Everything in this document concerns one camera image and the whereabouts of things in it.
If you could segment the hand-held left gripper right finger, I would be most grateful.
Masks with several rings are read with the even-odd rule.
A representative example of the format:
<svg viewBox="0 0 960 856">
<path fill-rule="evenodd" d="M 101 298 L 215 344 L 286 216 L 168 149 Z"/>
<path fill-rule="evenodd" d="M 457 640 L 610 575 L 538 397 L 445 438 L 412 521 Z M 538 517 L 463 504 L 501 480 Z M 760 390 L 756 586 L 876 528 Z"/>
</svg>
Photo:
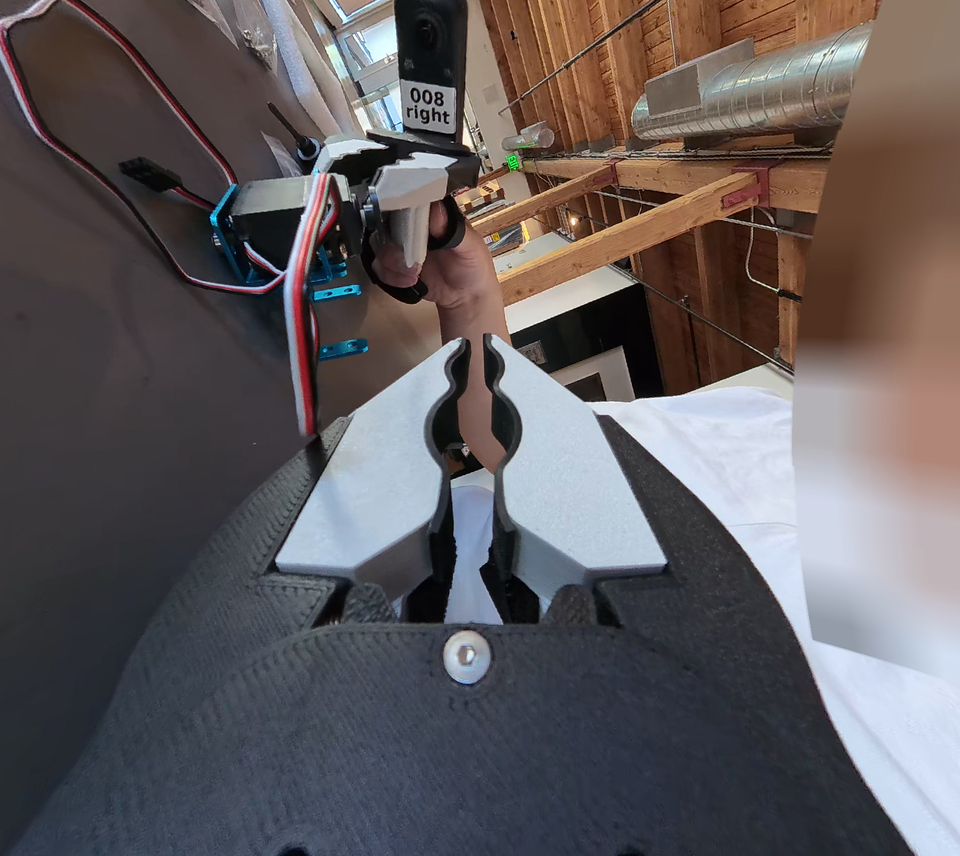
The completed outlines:
<svg viewBox="0 0 960 856">
<path fill-rule="evenodd" d="M 667 564 L 592 407 L 500 337 L 484 337 L 494 435 L 493 539 L 481 568 L 498 606 L 548 605 L 564 586 Z"/>
</svg>

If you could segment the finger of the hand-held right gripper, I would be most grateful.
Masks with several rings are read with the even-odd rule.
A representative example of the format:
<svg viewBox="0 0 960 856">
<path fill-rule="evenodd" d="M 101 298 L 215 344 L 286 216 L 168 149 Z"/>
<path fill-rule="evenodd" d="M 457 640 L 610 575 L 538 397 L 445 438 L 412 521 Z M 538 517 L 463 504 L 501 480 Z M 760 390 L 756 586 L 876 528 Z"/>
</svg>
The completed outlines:
<svg viewBox="0 0 960 856">
<path fill-rule="evenodd" d="M 470 154 L 411 154 L 378 170 L 370 203 L 377 212 L 391 212 L 438 202 L 472 185 L 471 169 Z"/>
<path fill-rule="evenodd" d="M 398 161 L 396 147 L 366 137 L 338 134 L 321 147 L 312 175 L 337 174 L 345 178 L 373 178 Z"/>
</svg>

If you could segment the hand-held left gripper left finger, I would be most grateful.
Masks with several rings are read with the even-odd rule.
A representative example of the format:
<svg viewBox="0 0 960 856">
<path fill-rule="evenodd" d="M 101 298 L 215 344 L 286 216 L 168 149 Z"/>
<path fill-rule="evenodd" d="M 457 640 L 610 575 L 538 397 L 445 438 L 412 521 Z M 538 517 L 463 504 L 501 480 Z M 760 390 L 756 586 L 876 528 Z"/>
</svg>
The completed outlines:
<svg viewBox="0 0 960 856">
<path fill-rule="evenodd" d="M 457 338 L 358 408 L 275 557 L 282 573 L 378 584 L 389 600 L 455 566 L 446 448 L 470 342 Z"/>
</svg>

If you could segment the black servo with blue bracket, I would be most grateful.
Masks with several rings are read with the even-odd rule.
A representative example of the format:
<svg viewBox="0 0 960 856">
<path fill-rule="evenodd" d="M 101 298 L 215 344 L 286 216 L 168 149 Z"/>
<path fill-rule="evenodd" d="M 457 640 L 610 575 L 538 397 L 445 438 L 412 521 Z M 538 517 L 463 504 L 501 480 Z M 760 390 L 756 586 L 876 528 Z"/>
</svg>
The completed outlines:
<svg viewBox="0 0 960 856">
<path fill-rule="evenodd" d="M 210 213 L 212 242 L 240 284 L 264 286 L 285 270 L 313 178 L 273 178 L 232 185 Z M 361 295 L 347 274 L 338 232 L 316 245 L 306 293 L 313 305 Z"/>
</svg>

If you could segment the person's right forearm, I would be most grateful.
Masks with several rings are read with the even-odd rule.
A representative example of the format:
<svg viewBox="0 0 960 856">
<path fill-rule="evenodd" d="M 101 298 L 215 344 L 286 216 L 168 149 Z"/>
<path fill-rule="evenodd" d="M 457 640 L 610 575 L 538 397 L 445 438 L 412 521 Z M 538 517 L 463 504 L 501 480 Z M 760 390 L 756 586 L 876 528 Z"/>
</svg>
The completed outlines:
<svg viewBox="0 0 960 856">
<path fill-rule="evenodd" d="M 505 455 L 504 446 L 492 430 L 493 396 L 485 379 L 484 336 L 493 334 L 510 345 L 502 295 L 497 279 L 492 288 L 465 297 L 452 308 L 438 308 L 440 334 L 445 342 L 456 337 L 469 341 L 470 359 L 466 389 L 458 400 L 462 440 L 471 454 L 491 473 Z"/>
</svg>

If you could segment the person's right hand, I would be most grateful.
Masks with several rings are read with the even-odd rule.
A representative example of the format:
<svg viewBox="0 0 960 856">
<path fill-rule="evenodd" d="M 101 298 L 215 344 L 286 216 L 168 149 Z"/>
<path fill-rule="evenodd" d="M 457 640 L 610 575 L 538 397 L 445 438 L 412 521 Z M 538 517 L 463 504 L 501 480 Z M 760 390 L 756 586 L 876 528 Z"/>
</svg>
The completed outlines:
<svg viewBox="0 0 960 856">
<path fill-rule="evenodd" d="M 503 301 L 493 258 L 482 237 L 470 226 L 454 248 L 428 250 L 423 263 L 408 266 L 402 248 L 383 244 L 373 270 L 385 284 L 409 288 L 426 286 L 425 298 L 442 313 L 476 315 L 503 313 Z"/>
</svg>

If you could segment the black screwdriver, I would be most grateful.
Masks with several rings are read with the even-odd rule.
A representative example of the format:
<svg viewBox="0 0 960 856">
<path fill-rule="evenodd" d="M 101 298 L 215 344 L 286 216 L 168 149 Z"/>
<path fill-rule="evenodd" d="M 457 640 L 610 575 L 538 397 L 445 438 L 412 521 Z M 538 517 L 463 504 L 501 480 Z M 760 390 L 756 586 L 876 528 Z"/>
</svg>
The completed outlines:
<svg viewBox="0 0 960 856">
<path fill-rule="evenodd" d="M 295 143 L 295 159 L 301 172 L 304 175 L 311 174 L 317 164 L 324 143 L 315 137 L 299 132 L 273 102 L 268 102 L 267 106 L 270 113 L 293 137 Z"/>
</svg>

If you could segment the clear screw bag white label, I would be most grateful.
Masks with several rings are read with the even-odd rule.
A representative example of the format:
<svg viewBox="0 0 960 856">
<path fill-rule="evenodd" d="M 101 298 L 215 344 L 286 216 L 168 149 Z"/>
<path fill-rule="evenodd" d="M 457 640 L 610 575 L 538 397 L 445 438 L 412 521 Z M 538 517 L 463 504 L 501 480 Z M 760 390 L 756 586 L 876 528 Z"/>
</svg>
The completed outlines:
<svg viewBox="0 0 960 856">
<path fill-rule="evenodd" d="M 261 135 L 270 149 L 282 178 L 297 178 L 303 175 L 299 160 L 288 151 L 280 140 L 263 131 Z"/>
</svg>

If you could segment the person's white shirt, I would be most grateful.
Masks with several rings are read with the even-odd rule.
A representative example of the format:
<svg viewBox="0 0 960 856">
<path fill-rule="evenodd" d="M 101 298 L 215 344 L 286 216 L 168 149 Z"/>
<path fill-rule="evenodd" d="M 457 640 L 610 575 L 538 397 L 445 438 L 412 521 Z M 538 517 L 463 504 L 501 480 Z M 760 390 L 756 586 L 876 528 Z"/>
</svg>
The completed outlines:
<svg viewBox="0 0 960 856">
<path fill-rule="evenodd" d="M 751 387 L 594 404 L 684 483 L 762 574 L 829 715 L 916 854 L 959 853 L 958 685 L 815 641 L 797 540 L 792 404 Z"/>
</svg>

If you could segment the wooden beam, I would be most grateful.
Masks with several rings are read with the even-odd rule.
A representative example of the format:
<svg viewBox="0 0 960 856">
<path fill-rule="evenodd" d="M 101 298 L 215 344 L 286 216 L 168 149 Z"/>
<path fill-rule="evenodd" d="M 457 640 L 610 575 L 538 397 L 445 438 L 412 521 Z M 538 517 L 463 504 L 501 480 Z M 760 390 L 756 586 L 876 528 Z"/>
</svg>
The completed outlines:
<svg viewBox="0 0 960 856">
<path fill-rule="evenodd" d="M 753 172 L 734 173 L 499 276 L 505 306 L 748 208 L 761 194 Z"/>
</svg>

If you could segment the white foam frame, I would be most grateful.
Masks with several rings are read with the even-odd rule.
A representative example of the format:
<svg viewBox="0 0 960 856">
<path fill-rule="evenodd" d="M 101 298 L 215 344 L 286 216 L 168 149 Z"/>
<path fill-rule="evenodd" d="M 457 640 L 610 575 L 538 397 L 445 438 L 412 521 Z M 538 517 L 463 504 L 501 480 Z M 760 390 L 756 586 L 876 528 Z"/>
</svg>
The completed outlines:
<svg viewBox="0 0 960 856">
<path fill-rule="evenodd" d="M 326 62 L 288 0 L 261 0 L 294 94 L 322 135 L 360 135 L 340 79 Z"/>
</svg>

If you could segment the silver ventilation duct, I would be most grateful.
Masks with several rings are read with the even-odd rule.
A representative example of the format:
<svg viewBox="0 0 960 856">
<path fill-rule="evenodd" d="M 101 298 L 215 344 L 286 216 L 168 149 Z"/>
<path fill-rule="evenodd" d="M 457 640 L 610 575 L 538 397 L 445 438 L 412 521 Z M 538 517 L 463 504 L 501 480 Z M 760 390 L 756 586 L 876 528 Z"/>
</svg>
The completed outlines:
<svg viewBox="0 0 960 856">
<path fill-rule="evenodd" d="M 649 141 L 838 128 L 874 24 L 760 56 L 748 39 L 691 60 L 646 84 L 632 132 Z"/>
</svg>

